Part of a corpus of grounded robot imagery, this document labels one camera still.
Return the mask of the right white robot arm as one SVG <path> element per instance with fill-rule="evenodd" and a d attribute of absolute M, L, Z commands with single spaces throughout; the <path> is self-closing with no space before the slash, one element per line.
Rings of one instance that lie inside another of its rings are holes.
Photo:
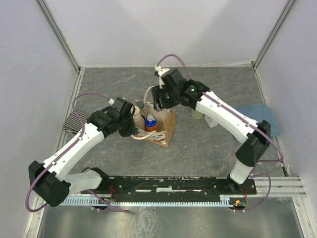
<path fill-rule="evenodd" d="M 166 83 L 153 87 L 151 93 L 155 110 L 170 109 L 177 105 L 190 107 L 216 121 L 241 143 L 235 154 L 237 162 L 226 186 L 234 194 L 242 191 L 256 162 L 269 147 L 270 124 L 265 120 L 257 122 L 239 113 L 199 81 Z"/>

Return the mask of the black white striped cloth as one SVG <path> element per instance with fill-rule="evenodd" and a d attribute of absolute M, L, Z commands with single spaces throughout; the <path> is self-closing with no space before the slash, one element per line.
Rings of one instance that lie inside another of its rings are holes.
<path fill-rule="evenodd" d="M 77 113 L 82 118 L 83 122 L 86 123 L 87 119 L 90 117 L 89 113 L 78 110 Z M 70 134 L 77 134 L 82 128 L 82 124 L 80 119 L 77 117 L 75 112 L 73 111 L 65 120 L 62 125 L 62 129 Z"/>

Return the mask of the aluminium frame post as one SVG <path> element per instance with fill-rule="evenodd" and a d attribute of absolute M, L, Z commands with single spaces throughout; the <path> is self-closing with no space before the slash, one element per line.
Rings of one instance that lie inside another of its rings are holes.
<path fill-rule="evenodd" d="M 288 0 L 284 6 L 282 12 L 280 13 L 276 23 L 274 24 L 272 30 L 270 31 L 264 45 L 262 46 L 256 60 L 253 62 L 253 69 L 256 70 L 264 60 L 267 55 L 271 45 L 273 44 L 275 38 L 277 37 L 279 31 L 282 29 L 284 23 L 286 22 L 290 12 L 292 11 L 296 0 Z"/>
<path fill-rule="evenodd" d="M 66 57 L 68 58 L 70 64 L 75 69 L 75 71 L 80 71 L 80 66 L 75 59 L 74 54 L 72 53 L 61 29 L 59 28 L 56 20 L 54 19 L 54 16 L 46 3 L 45 0 L 35 0 L 35 3 L 37 4 L 39 10 L 41 11 L 42 15 L 46 19 L 49 27 L 51 28 L 54 36 L 56 37 L 58 43 L 60 44 L 62 50 L 64 51 Z"/>

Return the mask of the watermelon print canvas bag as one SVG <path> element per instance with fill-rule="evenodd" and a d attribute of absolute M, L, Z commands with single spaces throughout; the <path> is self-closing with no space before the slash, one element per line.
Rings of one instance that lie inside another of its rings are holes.
<path fill-rule="evenodd" d="M 172 110 L 156 111 L 154 104 L 147 101 L 152 87 L 149 87 L 142 100 L 135 100 L 131 112 L 136 126 L 135 140 L 145 140 L 164 147 L 169 145 L 176 125 L 176 115 Z"/>

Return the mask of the white square bottle dark cap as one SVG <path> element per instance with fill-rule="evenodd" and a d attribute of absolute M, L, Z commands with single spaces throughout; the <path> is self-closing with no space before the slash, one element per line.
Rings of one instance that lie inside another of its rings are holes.
<path fill-rule="evenodd" d="M 214 128 L 218 125 L 218 123 L 214 119 L 207 115 L 204 116 L 204 119 L 210 128 Z"/>

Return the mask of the left aluminium frame post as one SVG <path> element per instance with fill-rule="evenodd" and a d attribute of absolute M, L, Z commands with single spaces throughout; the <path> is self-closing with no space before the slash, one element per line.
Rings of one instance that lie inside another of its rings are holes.
<path fill-rule="evenodd" d="M 49 27 L 51 28 L 54 36 L 56 37 L 58 43 L 60 44 L 62 50 L 64 51 L 66 57 L 68 58 L 70 64 L 75 69 L 75 71 L 80 71 L 80 66 L 75 59 L 74 54 L 72 53 L 61 29 L 59 28 L 56 20 L 54 19 L 54 16 L 46 3 L 45 0 L 35 0 L 35 3 L 37 4 L 39 10 L 41 11 L 42 15 L 46 19 Z"/>

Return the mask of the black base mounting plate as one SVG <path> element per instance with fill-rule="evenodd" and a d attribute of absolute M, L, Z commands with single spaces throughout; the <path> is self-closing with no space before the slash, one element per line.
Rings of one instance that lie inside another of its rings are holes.
<path fill-rule="evenodd" d="M 118 194 L 123 197 L 134 192 L 201 192 L 203 195 L 255 195 L 255 181 L 248 178 L 243 184 L 236 184 L 229 178 L 219 177 L 139 177 L 109 176 L 102 180 L 96 194 Z"/>

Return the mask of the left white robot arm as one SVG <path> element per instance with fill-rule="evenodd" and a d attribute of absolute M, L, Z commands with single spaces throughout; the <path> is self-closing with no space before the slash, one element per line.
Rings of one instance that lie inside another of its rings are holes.
<path fill-rule="evenodd" d="M 108 175 L 98 168 L 70 175 L 70 170 L 95 145 L 119 132 L 122 137 L 136 133 L 135 109 L 118 111 L 107 107 L 91 114 L 84 127 L 64 147 L 44 162 L 33 161 L 28 167 L 30 191 L 35 191 L 47 205 L 56 207 L 67 196 L 85 190 L 105 193 Z"/>

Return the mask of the pink beige bottle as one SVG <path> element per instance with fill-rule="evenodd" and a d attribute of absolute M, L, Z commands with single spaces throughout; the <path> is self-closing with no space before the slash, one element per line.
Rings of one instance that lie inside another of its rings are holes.
<path fill-rule="evenodd" d="M 140 114 L 140 108 L 138 106 L 134 106 L 134 114 L 133 114 L 134 124 L 137 128 L 146 130 L 145 120 Z"/>

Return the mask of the right aluminium frame post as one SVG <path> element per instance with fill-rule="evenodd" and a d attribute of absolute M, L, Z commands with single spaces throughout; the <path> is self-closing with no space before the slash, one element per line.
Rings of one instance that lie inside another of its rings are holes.
<path fill-rule="evenodd" d="M 264 45 L 262 46 L 256 60 L 253 62 L 253 69 L 256 70 L 264 60 L 267 55 L 271 45 L 273 44 L 275 38 L 277 37 L 279 31 L 282 29 L 284 23 L 286 22 L 290 12 L 292 11 L 296 0 L 288 0 L 284 6 L 282 12 L 280 13 L 276 23 L 274 24 L 272 30 L 270 31 Z"/>

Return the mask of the blue orange spray bottle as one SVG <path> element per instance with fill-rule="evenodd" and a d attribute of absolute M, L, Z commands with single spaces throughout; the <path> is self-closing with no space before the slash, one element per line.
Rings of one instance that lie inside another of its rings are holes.
<path fill-rule="evenodd" d="M 145 127 L 147 132 L 157 131 L 157 120 L 151 114 L 148 114 L 148 116 L 145 118 Z"/>

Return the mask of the blue folded cloth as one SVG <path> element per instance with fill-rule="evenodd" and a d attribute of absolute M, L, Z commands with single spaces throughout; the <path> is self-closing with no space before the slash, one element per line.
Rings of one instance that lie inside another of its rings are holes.
<path fill-rule="evenodd" d="M 271 125 L 271 136 L 276 137 L 281 135 L 281 130 L 276 118 L 273 115 L 273 111 L 266 104 L 254 104 L 247 106 L 235 105 L 233 108 L 258 122 L 263 120 L 269 122 Z"/>

